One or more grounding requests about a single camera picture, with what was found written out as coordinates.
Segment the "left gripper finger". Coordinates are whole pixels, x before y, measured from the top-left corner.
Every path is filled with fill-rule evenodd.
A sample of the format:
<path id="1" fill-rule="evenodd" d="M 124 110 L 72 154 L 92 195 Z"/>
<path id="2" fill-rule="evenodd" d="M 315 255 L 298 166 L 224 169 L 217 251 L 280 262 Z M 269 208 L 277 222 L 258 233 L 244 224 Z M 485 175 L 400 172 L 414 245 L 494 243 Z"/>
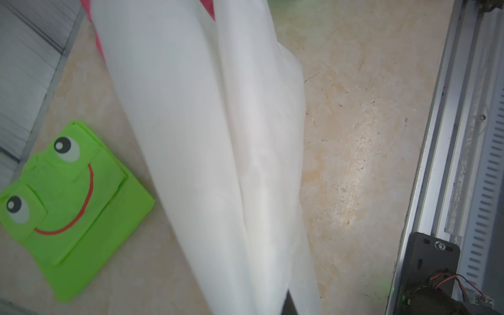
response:
<path id="1" fill-rule="evenodd" d="M 290 294 L 290 290 L 287 290 L 286 298 L 282 307 L 281 315 L 298 315 L 295 303 Z"/>

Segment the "white raincoat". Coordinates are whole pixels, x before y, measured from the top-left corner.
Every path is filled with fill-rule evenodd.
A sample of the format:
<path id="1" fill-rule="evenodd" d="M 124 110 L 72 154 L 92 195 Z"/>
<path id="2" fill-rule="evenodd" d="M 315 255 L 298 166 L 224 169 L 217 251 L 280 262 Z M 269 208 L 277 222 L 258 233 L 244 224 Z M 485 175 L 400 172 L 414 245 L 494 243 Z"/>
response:
<path id="1" fill-rule="evenodd" d="M 214 314 L 321 304 L 303 210 L 299 61 L 266 1 L 92 1 L 158 199 Z"/>

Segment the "green frog raincoat folded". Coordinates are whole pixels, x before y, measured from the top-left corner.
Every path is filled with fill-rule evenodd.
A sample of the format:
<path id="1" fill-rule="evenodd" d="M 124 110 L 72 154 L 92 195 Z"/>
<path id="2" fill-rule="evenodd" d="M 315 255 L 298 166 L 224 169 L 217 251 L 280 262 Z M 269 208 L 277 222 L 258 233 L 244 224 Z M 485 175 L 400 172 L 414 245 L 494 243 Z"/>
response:
<path id="1" fill-rule="evenodd" d="M 79 295 L 152 211 L 154 197 L 83 121 L 70 122 L 1 193 L 1 224 L 55 297 Z"/>

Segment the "pink rabbit raincoat folded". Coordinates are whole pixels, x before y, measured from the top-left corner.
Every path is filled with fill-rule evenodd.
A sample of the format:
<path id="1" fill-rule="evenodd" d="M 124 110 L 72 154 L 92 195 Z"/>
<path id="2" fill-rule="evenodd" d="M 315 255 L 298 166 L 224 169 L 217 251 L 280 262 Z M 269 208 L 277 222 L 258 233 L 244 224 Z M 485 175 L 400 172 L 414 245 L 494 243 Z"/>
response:
<path id="1" fill-rule="evenodd" d="M 203 5 L 203 7 L 205 8 L 205 10 L 208 12 L 210 17 L 215 20 L 215 11 L 214 11 L 214 6 L 213 6 L 213 0 L 200 0 L 200 2 Z M 87 14 L 88 21 L 93 25 L 93 20 L 91 17 L 91 0 L 80 0 L 80 3 Z M 103 54 L 103 50 L 102 50 L 101 41 L 99 39 L 97 32 L 95 32 L 95 43 L 96 43 L 98 52 L 101 54 L 102 58 L 105 59 L 104 54 Z"/>

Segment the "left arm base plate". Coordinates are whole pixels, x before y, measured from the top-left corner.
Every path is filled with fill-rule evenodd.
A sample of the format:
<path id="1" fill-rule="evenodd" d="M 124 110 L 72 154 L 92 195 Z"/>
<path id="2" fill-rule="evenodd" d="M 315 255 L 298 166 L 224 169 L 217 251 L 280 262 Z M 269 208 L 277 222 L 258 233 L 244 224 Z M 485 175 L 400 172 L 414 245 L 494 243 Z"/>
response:
<path id="1" fill-rule="evenodd" d="M 408 238 L 393 314 L 498 314 L 475 284 L 457 273 L 458 245 L 413 232 Z"/>

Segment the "aluminium front rail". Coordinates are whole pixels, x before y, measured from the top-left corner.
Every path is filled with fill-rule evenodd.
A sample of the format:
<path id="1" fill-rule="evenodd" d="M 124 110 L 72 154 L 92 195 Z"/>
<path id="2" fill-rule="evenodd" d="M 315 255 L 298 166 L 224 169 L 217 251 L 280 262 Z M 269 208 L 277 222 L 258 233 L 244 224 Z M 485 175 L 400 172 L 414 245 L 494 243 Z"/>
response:
<path id="1" fill-rule="evenodd" d="M 503 2 L 456 1 L 387 303 L 408 238 L 460 248 L 457 273 L 503 313 Z"/>

